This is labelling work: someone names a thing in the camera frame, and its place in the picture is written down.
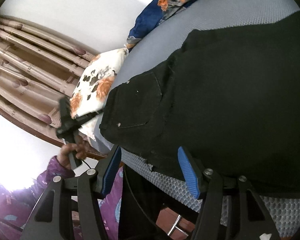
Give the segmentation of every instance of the hand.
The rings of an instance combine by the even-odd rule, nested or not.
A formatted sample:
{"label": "hand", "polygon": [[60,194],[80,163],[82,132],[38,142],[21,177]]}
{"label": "hand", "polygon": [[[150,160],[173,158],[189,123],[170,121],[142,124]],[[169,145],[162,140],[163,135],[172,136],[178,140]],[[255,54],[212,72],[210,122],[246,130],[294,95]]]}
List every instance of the hand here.
{"label": "hand", "polygon": [[82,141],[79,144],[69,143],[63,145],[59,154],[57,155],[57,160],[63,167],[67,168],[68,170],[71,170],[69,154],[72,151],[77,151],[77,159],[84,160],[87,157]]}

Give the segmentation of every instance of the blue clamp pad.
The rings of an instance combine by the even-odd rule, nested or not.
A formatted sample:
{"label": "blue clamp pad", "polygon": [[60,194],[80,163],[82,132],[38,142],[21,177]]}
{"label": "blue clamp pad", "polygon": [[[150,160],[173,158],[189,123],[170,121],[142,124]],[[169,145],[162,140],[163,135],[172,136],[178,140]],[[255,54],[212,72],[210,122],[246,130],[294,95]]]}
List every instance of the blue clamp pad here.
{"label": "blue clamp pad", "polygon": [[111,192],[115,176],[121,162],[121,148],[113,146],[107,158],[100,160],[95,167],[98,172],[95,192],[106,197]]}
{"label": "blue clamp pad", "polygon": [[202,193],[206,192],[208,184],[202,175],[204,167],[199,167],[201,162],[199,160],[195,161],[191,154],[183,147],[179,147],[178,149],[178,160],[188,190],[194,198],[202,199]]}

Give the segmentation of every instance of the black pants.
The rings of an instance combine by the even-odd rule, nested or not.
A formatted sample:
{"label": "black pants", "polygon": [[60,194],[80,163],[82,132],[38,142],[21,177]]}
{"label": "black pants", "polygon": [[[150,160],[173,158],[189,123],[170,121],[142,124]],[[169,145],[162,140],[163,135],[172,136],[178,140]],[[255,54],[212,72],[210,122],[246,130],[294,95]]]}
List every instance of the black pants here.
{"label": "black pants", "polygon": [[119,239],[170,239],[155,225],[160,210],[169,207],[195,223],[197,212],[170,197],[128,166],[124,167]]}
{"label": "black pants", "polygon": [[193,30],[167,60],[111,90],[100,132],[176,179],[183,146],[261,195],[300,198],[300,11]]}

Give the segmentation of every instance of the black metal bracket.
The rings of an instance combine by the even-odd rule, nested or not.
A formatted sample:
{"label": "black metal bracket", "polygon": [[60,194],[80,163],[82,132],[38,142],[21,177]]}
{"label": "black metal bracket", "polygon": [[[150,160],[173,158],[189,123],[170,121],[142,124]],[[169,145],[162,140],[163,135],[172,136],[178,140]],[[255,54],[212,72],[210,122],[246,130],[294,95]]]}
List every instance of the black metal bracket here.
{"label": "black metal bracket", "polygon": [[78,196],[78,211],[85,240],[108,240],[97,199],[112,188],[121,161],[114,146],[103,162],[79,177],[55,176],[35,205],[20,240],[74,240],[71,196]]}
{"label": "black metal bracket", "polygon": [[[183,147],[178,159],[188,189],[203,199],[191,240],[250,240],[263,234],[280,240],[270,213],[246,177],[230,178],[206,169]],[[219,230],[224,195],[230,199],[225,232]]]}

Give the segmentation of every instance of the black tool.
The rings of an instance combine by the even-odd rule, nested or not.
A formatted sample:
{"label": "black tool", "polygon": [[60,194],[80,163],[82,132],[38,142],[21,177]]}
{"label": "black tool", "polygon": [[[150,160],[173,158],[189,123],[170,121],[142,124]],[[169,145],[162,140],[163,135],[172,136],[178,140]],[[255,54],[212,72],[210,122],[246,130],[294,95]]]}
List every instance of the black tool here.
{"label": "black tool", "polygon": [[[86,122],[90,121],[92,118],[103,112],[103,109],[101,109],[99,111],[87,113],[80,117],[72,119],[70,114],[70,102],[67,97],[61,98],[59,100],[59,106],[61,126],[57,128],[56,134],[59,139],[64,139],[66,143],[76,143],[78,129],[83,124],[85,124]],[[76,151],[72,151],[71,154],[69,154],[72,170],[74,170],[82,164],[82,161],[78,160],[75,157],[76,153]]]}

